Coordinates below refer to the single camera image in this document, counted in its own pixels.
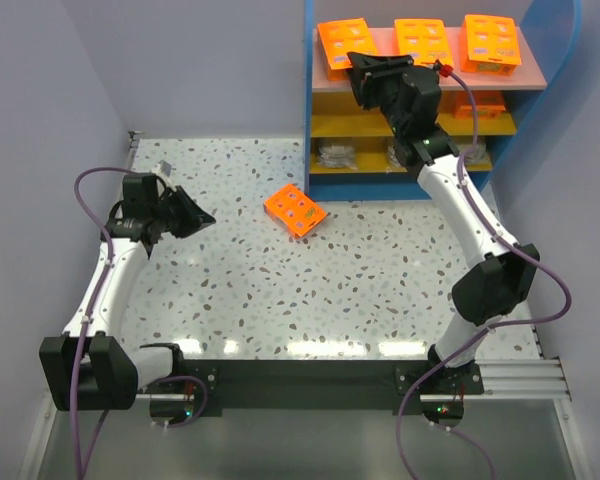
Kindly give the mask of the orange sponge box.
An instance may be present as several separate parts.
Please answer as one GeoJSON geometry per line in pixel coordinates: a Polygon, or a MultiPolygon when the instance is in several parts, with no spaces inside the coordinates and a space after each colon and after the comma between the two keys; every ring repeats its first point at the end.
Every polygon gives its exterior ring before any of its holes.
{"type": "Polygon", "coordinates": [[[399,55],[409,55],[415,65],[436,61],[454,66],[445,24],[435,18],[402,18],[394,21],[394,40],[399,55]]]}
{"type": "Polygon", "coordinates": [[[324,57],[326,78],[331,81],[346,79],[351,67],[350,52],[377,55],[378,49],[364,18],[353,18],[319,23],[317,33],[324,57]]]}

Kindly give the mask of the bagged silver sponges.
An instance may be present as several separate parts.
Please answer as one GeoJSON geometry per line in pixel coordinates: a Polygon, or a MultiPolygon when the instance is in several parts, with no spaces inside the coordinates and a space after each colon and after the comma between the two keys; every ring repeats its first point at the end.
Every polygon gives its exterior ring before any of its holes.
{"type": "Polygon", "coordinates": [[[319,138],[316,140],[317,164],[328,169],[356,170],[356,148],[349,137],[319,138]]]}
{"type": "Polygon", "coordinates": [[[393,143],[387,144],[387,160],[392,169],[404,169],[404,166],[400,163],[393,143]]]}
{"type": "Polygon", "coordinates": [[[461,143],[458,145],[458,148],[464,157],[466,165],[481,164],[488,160],[486,145],[483,142],[478,142],[476,145],[473,143],[461,143]]]}

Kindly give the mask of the orange Scrub Mommy box top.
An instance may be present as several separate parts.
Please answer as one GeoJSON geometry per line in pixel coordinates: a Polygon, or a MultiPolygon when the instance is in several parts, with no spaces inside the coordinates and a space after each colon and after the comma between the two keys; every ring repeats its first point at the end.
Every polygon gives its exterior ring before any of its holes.
{"type": "MultiPolygon", "coordinates": [[[[473,107],[465,91],[450,93],[450,111],[455,118],[471,118],[473,107]]],[[[508,112],[500,91],[473,91],[476,113],[479,118],[497,119],[508,112]]]]}

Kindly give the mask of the orange scrub daddy box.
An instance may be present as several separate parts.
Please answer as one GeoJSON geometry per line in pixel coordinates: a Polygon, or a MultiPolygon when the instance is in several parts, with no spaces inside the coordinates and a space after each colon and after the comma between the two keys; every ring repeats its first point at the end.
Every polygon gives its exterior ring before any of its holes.
{"type": "Polygon", "coordinates": [[[263,203],[264,211],[294,239],[309,234],[327,213],[293,184],[287,184],[263,203]]]}
{"type": "Polygon", "coordinates": [[[511,76],[522,64],[517,26],[510,17],[467,14],[458,46],[463,72],[511,76]]]}

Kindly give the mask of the orange Scrub Daddy box top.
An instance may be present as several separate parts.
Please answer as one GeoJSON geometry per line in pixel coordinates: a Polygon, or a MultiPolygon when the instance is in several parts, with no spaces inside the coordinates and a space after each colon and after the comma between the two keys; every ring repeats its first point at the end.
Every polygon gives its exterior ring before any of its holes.
{"type": "Polygon", "coordinates": [[[463,72],[511,76],[522,64],[517,26],[510,17],[467,14],[458,46],[463,72]]]}

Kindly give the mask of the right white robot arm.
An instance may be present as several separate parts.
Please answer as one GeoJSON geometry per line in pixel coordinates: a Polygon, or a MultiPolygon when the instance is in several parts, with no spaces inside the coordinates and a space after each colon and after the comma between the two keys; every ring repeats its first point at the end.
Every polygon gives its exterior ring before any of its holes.
{"type": "Polygon", "coordinates": [[[489,329],[526,300],[539,253],[498,224],[459,148],[438,122],[440,79],[451,67],[418,66],[409,55],[350,52],[347,57],[356,103],[381,112],[399,164],[434,201],[465,255],[468,270],[451,291],[454,316],[430,347],[427,371],[417,383],[419,390],[456,384],[470,373],[489,329]]]}

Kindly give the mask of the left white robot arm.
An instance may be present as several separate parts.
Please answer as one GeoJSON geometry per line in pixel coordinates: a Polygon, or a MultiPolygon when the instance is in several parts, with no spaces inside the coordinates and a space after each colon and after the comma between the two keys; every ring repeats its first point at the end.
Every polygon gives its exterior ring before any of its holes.
{"type": "Polygon", "coordinates": [[[186,239],[215,224],[179,186],[158,172],[122,172],[122,194],[98,221],[95,270],[73,317],[39,348],[55,406],[66,412],[127,410],[137,392],[177,375],[183,361],[174,343],[128,353],[118,340],[131,293],[163,236],[186,239]]]}

